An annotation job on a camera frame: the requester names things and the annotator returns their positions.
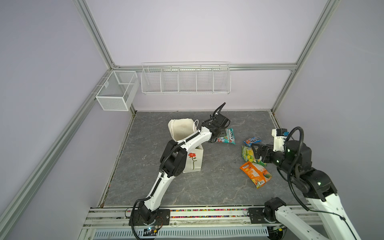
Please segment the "green Fox's spring tea bag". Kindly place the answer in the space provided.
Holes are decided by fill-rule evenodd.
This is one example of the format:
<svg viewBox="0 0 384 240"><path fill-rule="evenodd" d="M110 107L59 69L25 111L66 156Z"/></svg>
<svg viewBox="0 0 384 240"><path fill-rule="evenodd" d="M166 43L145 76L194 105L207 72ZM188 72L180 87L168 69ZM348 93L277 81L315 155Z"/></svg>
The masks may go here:
<svg viewBox="0 0 384 240"><path fill-rule="evenodd" d="M251 147L242 146L242 158L245 162L251 162L254 164L261 165L265 167L267 164L262 162L260 159L256 159L254 151Z"/></svg>

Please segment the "teal Fox's candy bag front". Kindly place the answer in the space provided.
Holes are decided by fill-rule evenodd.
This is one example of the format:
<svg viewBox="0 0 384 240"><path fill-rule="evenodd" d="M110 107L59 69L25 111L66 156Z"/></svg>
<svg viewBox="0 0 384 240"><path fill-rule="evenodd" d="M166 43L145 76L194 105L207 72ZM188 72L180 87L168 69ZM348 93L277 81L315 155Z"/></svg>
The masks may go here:
<svg viewBox="0 0 384 240"><path fill-rule="evenodd" d="M225 130L225 135L223 137L217 138L218 143L228 143L228 144L236 144L235 134L232 128Z"/></svg>

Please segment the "orange Fox's fruits bag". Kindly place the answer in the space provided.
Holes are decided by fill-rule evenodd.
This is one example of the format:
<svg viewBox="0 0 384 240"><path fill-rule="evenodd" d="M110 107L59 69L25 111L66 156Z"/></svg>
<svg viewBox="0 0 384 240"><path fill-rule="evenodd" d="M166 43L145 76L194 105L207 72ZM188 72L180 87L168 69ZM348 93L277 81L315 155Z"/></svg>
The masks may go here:
<svg viewBox="0 0 384 240"><path fill-rule="evenodd" d="M264 166L253 162L244 163L240 166L240 170L242 170L250 178L257 189L263 187L272 179L272 175Z"/></svg>

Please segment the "white floral paper bag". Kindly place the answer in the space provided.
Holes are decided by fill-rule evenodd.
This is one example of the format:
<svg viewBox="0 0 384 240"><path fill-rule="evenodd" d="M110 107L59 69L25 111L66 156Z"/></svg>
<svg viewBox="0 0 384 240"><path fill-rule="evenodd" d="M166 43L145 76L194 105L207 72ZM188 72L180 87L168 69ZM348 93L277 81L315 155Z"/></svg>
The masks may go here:
<svg viewBox="0 0 384 240"><path fill-rule="evenodd" d="M168 123L169 132L174 141L190 137L197 131L199 120L193 119L173 119ZM202 168L204 149L202 145L188 151L186 166L183 173L199 172Z"/></svg>

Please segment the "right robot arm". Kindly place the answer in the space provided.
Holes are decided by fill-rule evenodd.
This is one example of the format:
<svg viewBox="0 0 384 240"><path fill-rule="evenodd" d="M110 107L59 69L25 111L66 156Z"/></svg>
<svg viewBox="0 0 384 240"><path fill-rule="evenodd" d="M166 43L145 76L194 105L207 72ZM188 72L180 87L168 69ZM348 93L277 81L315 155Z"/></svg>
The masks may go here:
<svg viewBox="0 0 384 240"><path fill-rule="evenodd" d="M331 178L312 166L312 150L304 143L304 130L295 127L273 129L274 143L253 143L257 160L272 163L286 181L296 201L307 211L316 213L326 230L323 236L295 214L280 198L265 202L264 218L280 223L300 240L359 240Z"/></svg>

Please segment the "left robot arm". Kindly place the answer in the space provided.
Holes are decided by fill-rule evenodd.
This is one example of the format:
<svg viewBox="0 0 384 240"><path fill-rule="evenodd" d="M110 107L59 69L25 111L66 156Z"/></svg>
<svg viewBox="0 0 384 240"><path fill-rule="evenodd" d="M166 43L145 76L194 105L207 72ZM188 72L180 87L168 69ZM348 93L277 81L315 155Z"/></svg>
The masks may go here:
<svg viewBox="0 0 384 240"><path fill-rule="evenodd" d="M187 165L189 153L199 145L213 143L226 135L226 128L231 121L221 114L225 103L221 104L207 120L202 121L197 129L186 138L170 140L160 158L159 174L146 198L135 201L130 215L130 226L143 222L151 225L156 221L162 199L171 182L179 176Z"/></svg>

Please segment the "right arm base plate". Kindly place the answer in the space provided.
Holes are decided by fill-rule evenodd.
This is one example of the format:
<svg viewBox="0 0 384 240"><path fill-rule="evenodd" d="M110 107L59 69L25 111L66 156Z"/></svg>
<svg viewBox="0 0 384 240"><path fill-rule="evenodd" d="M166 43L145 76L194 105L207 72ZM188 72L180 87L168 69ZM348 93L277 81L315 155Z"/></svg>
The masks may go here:
<svg viewBox="0 0 384 240"><path fill-rule="evenodd" d="M250 218L251 224L267 224L264 207L248 208L247 216Z"/></svg>

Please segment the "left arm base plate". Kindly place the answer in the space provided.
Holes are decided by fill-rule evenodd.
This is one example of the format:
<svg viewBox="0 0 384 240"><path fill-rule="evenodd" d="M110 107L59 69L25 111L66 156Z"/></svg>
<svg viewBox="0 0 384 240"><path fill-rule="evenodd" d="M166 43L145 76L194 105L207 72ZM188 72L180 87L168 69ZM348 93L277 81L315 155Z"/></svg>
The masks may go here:
<svg viewBox="0 0 384 240"><path fill-rule="evenodd" d="M171 219L171 210L170 209L158 209L154 212L149 212L147 210L134 210L133 215L130 216L129 225L134 224L136 226L168 226Z"/></svg>

